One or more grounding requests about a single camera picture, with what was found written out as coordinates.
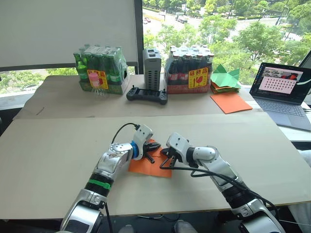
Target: game controller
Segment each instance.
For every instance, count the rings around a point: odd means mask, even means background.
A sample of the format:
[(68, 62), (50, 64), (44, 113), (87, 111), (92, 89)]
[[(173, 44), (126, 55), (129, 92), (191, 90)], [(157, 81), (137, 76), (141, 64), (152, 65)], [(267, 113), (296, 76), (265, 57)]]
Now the game controller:
[(133, 87), (127, 92), (126, 98), (130, 101), (132, 100), (149, 100), (153, 102), (159, 102), (164, 105), (167, 103), (167, 92), (165, 89), (163, 91), (154, 91), (140, 89), (138, 87)]

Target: laptop keyboard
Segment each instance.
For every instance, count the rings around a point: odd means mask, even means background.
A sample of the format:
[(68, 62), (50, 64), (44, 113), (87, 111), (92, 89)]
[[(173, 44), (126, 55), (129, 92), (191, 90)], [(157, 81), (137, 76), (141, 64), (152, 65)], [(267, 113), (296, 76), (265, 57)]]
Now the laptop keyboard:
[(259, 99), (256, 99), (256, 102), (259, 104), (259, 106), (263, 110), (269, 110), (269, 111), (274, 111), (274, 112), (278, 112), (278, 113), (291, 114), (291, 115), (296, 115), (299, 117), (305, 116), (302, 108), (298, 105), (287, 105), (287, 104), (269, 102), (269, 101), (259, 100)]

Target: yellow price label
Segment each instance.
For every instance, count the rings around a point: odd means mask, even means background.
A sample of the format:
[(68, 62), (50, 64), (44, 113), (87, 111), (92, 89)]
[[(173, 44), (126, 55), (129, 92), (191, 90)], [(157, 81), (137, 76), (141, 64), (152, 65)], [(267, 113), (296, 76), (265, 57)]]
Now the yellow price label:
[(101, 85), (102, 89), (109, 89), (108, 88), (108, 82), (107, 82), (107, 76), (106, 76), (106, 72), (105, 71), (98, 71), (98, 70), (93, 70), (93, 69), (88, 69), (87, 73), (97, 73), (98, 74), (98, 78), (99, 78), (99, 83)]
[(189, 71), (188, 88), (196, 88), (207, 84), (208, 68), (195, 69)]

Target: green origami paper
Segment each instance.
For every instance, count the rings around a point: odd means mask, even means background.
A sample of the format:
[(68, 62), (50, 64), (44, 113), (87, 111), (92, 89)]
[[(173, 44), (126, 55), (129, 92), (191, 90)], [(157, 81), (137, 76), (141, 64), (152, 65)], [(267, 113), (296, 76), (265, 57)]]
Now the green origami paper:
[(238, 84), (240, 69), (233, 70), (229, 73), (220, 64), (213, 72), (211, 80), (216, 83), (217, 86), (230, 86), (234, 88), (240, 88)]

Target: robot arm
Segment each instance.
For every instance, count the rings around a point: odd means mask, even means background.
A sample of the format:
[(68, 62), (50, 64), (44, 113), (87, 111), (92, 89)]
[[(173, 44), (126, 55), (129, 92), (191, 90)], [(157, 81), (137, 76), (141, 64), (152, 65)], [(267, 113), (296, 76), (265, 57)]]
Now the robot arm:
[[(203, 166), (208, 171), (225, 175), (247, 187), (242, 178), (225, 160), (215, 147), (192, 147), (188, 140), (173, 133), (166, 144), (179, 162), (190, 167)], [(280, 223), (253, 192), (247, 192), (217, 176), (211, 179), (231, 206), (231, 211), (242, 220), (243, 233), (285, 233)]]
[(143, 147), (153, 135), (145, 125), (139, 126), (130, 143), (114, 143), (99, 159), (86, 186), (81, 189), (76, 200), (61, 224), (61, 231), (93, 233), (102, 224), (104, 208), (111, 186), (121, 167), (132, 158), (143, 156)]

